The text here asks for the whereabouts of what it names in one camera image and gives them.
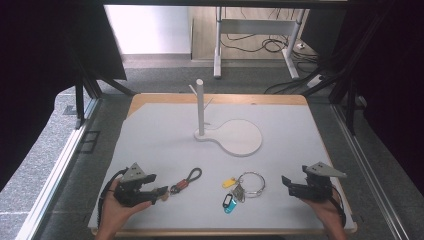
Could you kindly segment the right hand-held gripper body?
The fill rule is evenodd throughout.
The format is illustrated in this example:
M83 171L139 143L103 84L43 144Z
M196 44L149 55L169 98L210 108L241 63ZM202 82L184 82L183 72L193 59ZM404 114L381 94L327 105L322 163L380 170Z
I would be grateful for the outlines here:
M332 197L331 177L346 178L347 174L341 172L325 163L318 162L311 166L302 166L306 174L306 185L300 184L298 188L307 188L309 197L307 200L322 202Z

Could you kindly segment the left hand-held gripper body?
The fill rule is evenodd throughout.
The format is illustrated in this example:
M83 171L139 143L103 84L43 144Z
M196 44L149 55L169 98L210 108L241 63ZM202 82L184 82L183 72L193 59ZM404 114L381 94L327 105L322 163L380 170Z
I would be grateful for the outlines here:
M124 173L123 177L119 180L115 191L114 197L124 207L134 207L143 202L141 199L141 187L143 185L142 179L150 174L146 174L137 163L133 163Z

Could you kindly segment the red and black strap keychain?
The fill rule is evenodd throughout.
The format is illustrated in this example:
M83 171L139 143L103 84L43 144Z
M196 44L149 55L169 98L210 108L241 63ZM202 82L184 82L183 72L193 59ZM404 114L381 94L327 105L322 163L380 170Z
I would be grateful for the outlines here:
M199 167L193 168L188 176L178 183L174 184L170 188L170 194L175 195L180 193L183 189L189 186L189 184L202 176L202 170Z

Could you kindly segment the white key stand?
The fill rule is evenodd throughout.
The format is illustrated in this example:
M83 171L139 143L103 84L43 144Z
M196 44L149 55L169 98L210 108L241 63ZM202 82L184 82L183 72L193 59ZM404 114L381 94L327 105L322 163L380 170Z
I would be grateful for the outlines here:
M262 146L263 137L260 129L252 122L245 119L230 119L216 128L206 127L204 82L197 79L195 86L190 89L197 99L198 129L194 138L199 142L213 142L224 152L235 157L253 155Z

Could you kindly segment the person's left hand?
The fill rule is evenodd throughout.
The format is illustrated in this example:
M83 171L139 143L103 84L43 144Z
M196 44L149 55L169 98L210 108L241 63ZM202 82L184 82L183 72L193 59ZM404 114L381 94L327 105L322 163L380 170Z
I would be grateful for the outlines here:
M149 208L152 205L151 202L143 202L134 207L122 206L114 197L114 190L118 182L119 179L115 179L106 193L98 231L100 229L108 229L117 233L131 216Z

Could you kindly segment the person's right hand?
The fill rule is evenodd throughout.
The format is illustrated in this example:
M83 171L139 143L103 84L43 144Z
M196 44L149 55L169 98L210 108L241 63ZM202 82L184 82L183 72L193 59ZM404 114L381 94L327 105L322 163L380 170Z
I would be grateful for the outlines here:
M340 204L340 197L335 189L332 189L332 193L332 197L324 202L306 199L303 199L303 202L313 209L328 233L344 232L342 217L339 215L337 207L332 203L332 200L334 200L337 204Z

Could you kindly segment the black metal stand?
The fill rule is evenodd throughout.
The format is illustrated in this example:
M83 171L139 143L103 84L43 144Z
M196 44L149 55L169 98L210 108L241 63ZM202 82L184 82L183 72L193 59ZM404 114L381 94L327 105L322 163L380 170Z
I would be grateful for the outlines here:
M76 103L76 129L80 129L87 121L85 116L84 108L84 92L87 92L89 97L92 99L99 99L102 96L102 90L98 84L98 80L101 80L116 90L124 93L128 96L136 95L136 92L129 88L121 85L116 80L107 79L99 74L95 73L95 78L91 78L81 63L77 53L72 46L67 47L68 54L76 65L76 80L75 80L75 103Z
M354 135L354 113L355 113L355 97L357 93L357 86L353 77L353 72L360 62L360 58L364 54L368 44L377 31L379 25L382 23L384 16L375 13L367 23L358 30L353 37L353 42L357 42L350 55L347 55L345 50L342 51L345 57L343 67L335 75L323 80L316 86L301 93L302 96L308 97L323 88L335 83L333 90L330 92L328 99L332 104L338 104L343 97L347 97L346 112L345 112L345 126L349 132Z

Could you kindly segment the white power strip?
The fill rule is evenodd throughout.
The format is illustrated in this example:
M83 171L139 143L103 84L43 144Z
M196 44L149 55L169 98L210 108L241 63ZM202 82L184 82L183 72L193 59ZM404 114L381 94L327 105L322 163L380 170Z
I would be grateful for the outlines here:
M315 76L312 80L310 80L307 83L307 87L308 88L313 88L316 85L318 85L319 83L321 83L324 79L325 79L325 77L323 75L318 74L317 76Z

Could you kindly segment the dark curtain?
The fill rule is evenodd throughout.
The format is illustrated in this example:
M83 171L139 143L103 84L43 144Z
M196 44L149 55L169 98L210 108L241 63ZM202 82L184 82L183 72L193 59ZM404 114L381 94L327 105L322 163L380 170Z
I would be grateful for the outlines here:
M0 0L0 191L83 77L126 78L102 0Z
M368 124L424 195L424 0L389 1L353 79Z

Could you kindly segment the white panel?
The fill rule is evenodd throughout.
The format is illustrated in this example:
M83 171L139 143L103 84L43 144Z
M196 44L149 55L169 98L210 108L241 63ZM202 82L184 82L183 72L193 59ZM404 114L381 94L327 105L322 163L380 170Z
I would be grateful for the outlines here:
M188 7L106 5L105 11L121 54L191 53Z

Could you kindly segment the aluminium frame rail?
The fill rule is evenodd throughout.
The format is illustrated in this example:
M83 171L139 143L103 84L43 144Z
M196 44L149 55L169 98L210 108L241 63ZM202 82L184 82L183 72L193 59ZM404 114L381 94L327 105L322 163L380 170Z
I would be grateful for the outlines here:
M395 211L393 204L389 200L386 192L382 188L380 181L378 180L373 168L371 167L368 158L362 149L357 137L351 133L348 129L344 116L340 107L332 105L331 109L335 114L338 124L340 125L345 138L351 148L351 151L355 157L355 160L360 168L372 195L380 209L380 212L385 219L387 226L389 227L394 240L410 240L397 212Z
M99 105L98 99L90 99L87 105L82 107L82 116L85 120L76 119L71 126L71 132L67 136L66 142L61 149L60 154L55 160L55 164L49 171L48 177L45 179L43 187L28 212L27 217L20 228L15 240L33 240L36 235L44 216L47 213L55 192L59 188L60 182L69 167L70 161L76 154L78 145L80 144L88 126L91 124L92 116Z

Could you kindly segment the white desk frame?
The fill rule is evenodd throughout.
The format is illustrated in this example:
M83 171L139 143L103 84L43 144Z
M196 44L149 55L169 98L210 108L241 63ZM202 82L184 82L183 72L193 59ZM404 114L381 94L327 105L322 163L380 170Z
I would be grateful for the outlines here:
M293 48L302 26L305 14L300 9L295 20L242 20L222 18L222 8L216 8L216 44L213 61L213 76L221 77L221 35L222 34L256 34L256 35L285 35L289 37L288 46L282 49L284 60L293 79L299 74L292 60Z

